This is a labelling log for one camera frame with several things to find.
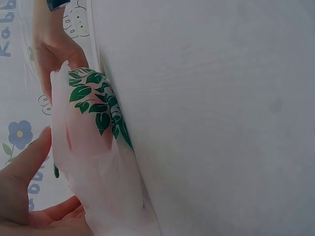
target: cartoon bunny print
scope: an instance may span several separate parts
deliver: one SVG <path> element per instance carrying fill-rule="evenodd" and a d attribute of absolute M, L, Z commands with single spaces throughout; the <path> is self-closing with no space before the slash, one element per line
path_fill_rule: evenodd
<path fill-rule="evenodd" d="M 63 17 L 63 26 L 71 38 L 87 37 L 90 35 L 85 0 L 78 0 L 77 6 L 68 15 Z"/>

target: white surface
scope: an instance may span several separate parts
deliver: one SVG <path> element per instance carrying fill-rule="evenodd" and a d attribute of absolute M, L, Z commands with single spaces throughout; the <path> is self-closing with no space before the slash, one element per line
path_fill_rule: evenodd
<path fill-rule="evenodd" d="M 5 7 L 8 2 L 11 3 L 12 8 Z M 2 143 L 7 144 L 11 149 L 13 147 L 13 144 L 8 140 L 8 126 L 10 123 L 19 123 L 22 120 L 28 121 L 34 139 L 51 122 L 51 107 L 47 98 L 42 95 L 34 62 L 30 60 L 32 3 L 31 0 L 0 0 L 0 19 L 4 19 L 8 14 L 10 14 L 8 16 L 14 15 L 13 21 L 3 22 L 0 20 L 1 50 L 9 42 L 6 52 L 10 53 L 9 57 L 0 54 L 0 169 L 8 164 L 7 160 L 10 158 L 9 155 L 5 154 Z M 89 29 L 87 28 L 87 13 L 83 8 L 85 6 L 84 0 L 74 0 L 66 7 L 65 14 L 72 15 L 71 11 L 73 9 L 80 10 L 79 17 L 81 17 L 84 25 L 84 34 L 81 34 L 81 31 L 77 33 L 78 29 L 81 28 L 78 22 L 71 24 L 71 30 L 75 31 L 72 34 L 76 33 L 78 35 L 75 40 L 83 47 L 91 68 L 94 68 L 91 41 L 86 36 Z M 21 151 L 15 147 L 12 157 L 18 155 Z M 50 207 L 72 195 L 63 177 L 55 179 L 52 166 L 53 158 L 50 155 L 50 158 L 44 162 L 36 177 L 31 181 L 28 190 L 30 209 L 39 210 Z"/>
<path fill-rule="evenodd" d="M 314 12 L 311 0 L 93 0 L 164 236 L 314 235 Z"/>

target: green leaf print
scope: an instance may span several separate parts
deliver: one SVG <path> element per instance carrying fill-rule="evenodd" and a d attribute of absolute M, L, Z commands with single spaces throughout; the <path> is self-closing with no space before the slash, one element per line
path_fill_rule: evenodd
<path fill-rule="evenodd" d="M 98 97 L 102 102 L 106 102 L 107 103 L 107 101 L 106 101 L 106 99 L 105 99 L 105 97 L 103 95 L 95 94 L 95 96 Z"/>
<path fill-rule="evenodd" d="M 81 68 L 81 70 L 85 73 L 90 73 L 92 70 L 88 68 Z"/>
<path fill-rule="evenodd" d="M 103 82 L 102 86 L 95 89 L 96 91 L 100 92 L 100 93 L 104 93 L 105 88 L 110 87 L 109 84 L 107 82 Z"/>
<path fill-rule="evenodd" d="M 82 81 L 81 79 L 79 79 L 79 80 L 70 79 L 70 80 L 69 80 L 69 85 L 70 85 L 70 86 L 75 86 L 75 85 L 77 85 L 78 83 L 80 83 L 81 81 Z"/>
<path fill-rule="evenodd" d="M 12 149 L 5 143 L 2 143 L 3 150 L 8 156 L 12 155 Z"/>
<path fill-rule="evenodd" d="M 113 125 L 112 133 L 113 133 L 115 139 L 117 139 L 118 135 L 119 135 L 119 128 L 116 125 Z"/>
<path fill-rule="evenodd" d="M 80 108 L 81 113 L 83 114 L 88 108 L 89 108 L 89 103 L 88 102 L 79 102 L 75 104 L 75 108 Z"/>
<path fill-rule="evenodd" d="M 125 139 L 125 141 L 128 143 L 128 145 L 132 147 L 132 143 L 131 143 L 131 140 L 130 140 L 130 137 L 129 137 L 129 134 L 128 134 L 128 131 L 127 131 L 127 127 L 126 127 L 126 124 L 124 122 L 124 120 L 122 119 L 122 121 L 119 122 L 120 125 L 119 125 L 119 128 L 120 128 L 120 133 L 122 134 L 123 138 Z"/>
<path fill-rule="evenodd" d="M 95 72 L 87 77 L 86 84 L 88 83 L 99 84 L 101 81 L 102 81 L 102 75 Z"/>
<path fill-rule="evenodd" d="M 70 72 L 69 73 L 69 76 L 71 76 L 72 78 L 74 78 L 74 79 L 77 79 L 77 80 L 79 80 L 79 79 L 82 79 L 84 76 L 79 76 L 77 73 L 75 73 L 75 72 Z"/>
<path fill-rule="evenodd" d="M 70 95 L 70 102 L 78 101 L 92 92 L 92 89 L 88 86 L 79 86 L 76 87 L 71 95 Z"/>
<path fill-rule="evenodd" d="M 59 170 L 57 168 L 57 166 L 54 164 L 54 175 L 56 178 L 59 178 L 60 174 L 59 174 Z"/>
<path fill-rule="evenodd" d="M 113 95 L 106 97 L 106 100 L 110 108 L 114 107 L 117 104 L 117 99 Z"/>
<path fill-rule="evenodd" d="M 95 122 L 98 127 L 99 133 L 103 135 L 104 131 L 109 127 L 110 117 L 107 113 L 97 113 Z"/>
<path fill-rule="evenodd" d="M 99 113 L 103 113 L 107 111 L 107 105 L 104 104 L 100 104 L 100 103 L 96 103 L 93 104 L 89 110 L 89 113 L 91 112 L 99 112 Z"/>

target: cartoon face print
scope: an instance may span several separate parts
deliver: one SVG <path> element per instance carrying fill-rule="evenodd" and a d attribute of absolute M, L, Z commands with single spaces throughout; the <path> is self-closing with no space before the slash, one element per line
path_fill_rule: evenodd
<path fill-rule="evenodd" d="M 63 18 L 64 30 L 71 38 L 87 37 L 90 35 L 87 10 L 79 4 L 83 3 L 78 0 L 77 7 L 72 9 Z"/>
<path fill-rule="evenodd" d="M 47 97 L 45 95 L 41 95 L 38 98 L 38 103 L 40 104 L 40 106 L 42 107 L 42 111 L 45 115 L 50 116 L 51 115 L 51 105 L 47 99 Z"/>

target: blue flower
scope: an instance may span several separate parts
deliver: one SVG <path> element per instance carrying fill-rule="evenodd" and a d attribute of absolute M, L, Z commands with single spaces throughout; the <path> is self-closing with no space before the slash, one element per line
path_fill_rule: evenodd
<path fill-rule="evenodd" d="M 23 150 L 33 139 L 31 124 L 26 120 L 19 123 L 11 122 L 9 133 L 9 142 L 19 150 Z"/>

